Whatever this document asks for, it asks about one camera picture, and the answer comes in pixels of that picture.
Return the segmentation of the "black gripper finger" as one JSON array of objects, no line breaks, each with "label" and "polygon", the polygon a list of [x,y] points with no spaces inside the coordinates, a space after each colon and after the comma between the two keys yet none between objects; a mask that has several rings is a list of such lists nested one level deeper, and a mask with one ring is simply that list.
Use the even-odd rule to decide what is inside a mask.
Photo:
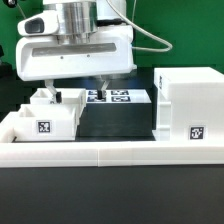
[{"label": "black gripper finger", "polygon": [[62,94],[56,90],[54,87],[54,81],[53,80],[46,80],[45,81],[45,87],[50,91],[52,94],[52,101],[54,103],[61,103],[62,102]]},{"label": "black gripper finger", "polygon": [[110,80],[109,79],[105,79],[104,82],[103,82],[102,87],[97,90],[97,99],[98,100],[103,100],[103,99],[106,98],[106,89],[107,89],[109,83],[110,83]]}]

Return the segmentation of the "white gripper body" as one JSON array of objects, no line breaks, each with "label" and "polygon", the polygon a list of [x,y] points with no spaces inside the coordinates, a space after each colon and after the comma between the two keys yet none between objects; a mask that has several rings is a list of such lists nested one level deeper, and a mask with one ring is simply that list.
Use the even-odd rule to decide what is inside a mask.
[{"label": "white gripper body", "polygon": [[100,27],[87,44],[60,45],[55,36],[23,37],[16,46],[17,74],[23,81],[130,73],[133,29]]}]

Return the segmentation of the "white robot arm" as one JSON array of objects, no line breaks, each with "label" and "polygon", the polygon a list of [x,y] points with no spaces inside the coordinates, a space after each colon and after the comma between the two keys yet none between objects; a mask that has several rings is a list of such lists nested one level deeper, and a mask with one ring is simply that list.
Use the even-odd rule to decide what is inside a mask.
[{"label": "white robot arm", "polygon": [[43,0],[42,13],[18,23],[16,68],[24,81],[42,80],[60,103],[56,79],[117,75],[134,68],[133,28],[106,0]]}]

